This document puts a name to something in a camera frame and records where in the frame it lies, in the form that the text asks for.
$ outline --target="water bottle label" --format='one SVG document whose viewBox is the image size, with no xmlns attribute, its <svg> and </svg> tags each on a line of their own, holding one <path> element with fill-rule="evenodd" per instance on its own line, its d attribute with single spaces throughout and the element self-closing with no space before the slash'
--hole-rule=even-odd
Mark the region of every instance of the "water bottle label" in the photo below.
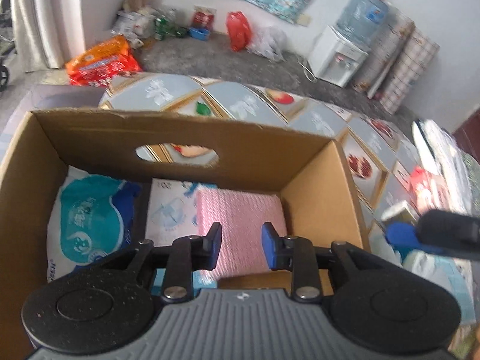
<svg viewBox="0 0 480 360">
<path fill-rule="evenodd" d="M 385 12 L 379 7 L 372 5 L 369 10 L 367 10 L 366 18 L 370 21 L 373 21 L 375 24 L 380 24 L 385 16 Z"/>
</svg>

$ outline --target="white curtain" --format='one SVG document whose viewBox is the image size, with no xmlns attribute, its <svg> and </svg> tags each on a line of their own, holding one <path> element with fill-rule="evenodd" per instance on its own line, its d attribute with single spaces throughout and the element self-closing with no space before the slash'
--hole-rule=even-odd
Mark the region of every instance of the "white curtain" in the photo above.
<svg viewBox="0 0 480 360">
<path fill-rule="evenodd" d="M 25 72 L 61 68 L 60 50 L 51 0 L 11 0 L 13 35 Z"/>
</svg>

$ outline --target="red and orange bag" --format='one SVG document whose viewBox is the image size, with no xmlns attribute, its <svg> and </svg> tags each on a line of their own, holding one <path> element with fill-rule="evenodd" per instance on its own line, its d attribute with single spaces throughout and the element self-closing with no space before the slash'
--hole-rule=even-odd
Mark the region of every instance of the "red and orange bag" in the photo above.
<svg viewBox="0 0 480 360">
<path fill-rule="evenodd" d="M 122 72 L 142 71 L 127 40 L 117 35 L 66 63 L 72 85 L 108 86 Z"/>
</svg>

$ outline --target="plastic bottle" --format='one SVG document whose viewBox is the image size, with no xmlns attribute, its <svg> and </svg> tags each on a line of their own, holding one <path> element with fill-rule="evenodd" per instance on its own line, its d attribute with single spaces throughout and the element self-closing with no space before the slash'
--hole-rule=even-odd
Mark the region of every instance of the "plastic bottle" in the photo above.
<svg viewBox="0 0 480 360">
<path fill-rule="evenodd" d="M 388 13 L 382 0 L 350 0 L 336 29 L 358 47 L 368 48 Z"/>
</svg>

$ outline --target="orange plastic package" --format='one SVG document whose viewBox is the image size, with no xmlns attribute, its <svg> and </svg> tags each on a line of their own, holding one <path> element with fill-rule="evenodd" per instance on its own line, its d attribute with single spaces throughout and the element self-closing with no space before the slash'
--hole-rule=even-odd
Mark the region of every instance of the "orange plastic package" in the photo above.
<svg viewBox="0 0 480 360">
<path fill-rule="evenodd" d="M 251 29 L 243 13 L 229 12 L 226 17 L 226 30 L 229 33 L 230 47 L 233 51 L 240 51 L 250 43 Z"/>
<path fill-rule="evenodd" d="M 66 63 L 72 85 L 107 86 L 122 72 L 142 71 L 122 35 L 97 44 Z"/>
</svg>

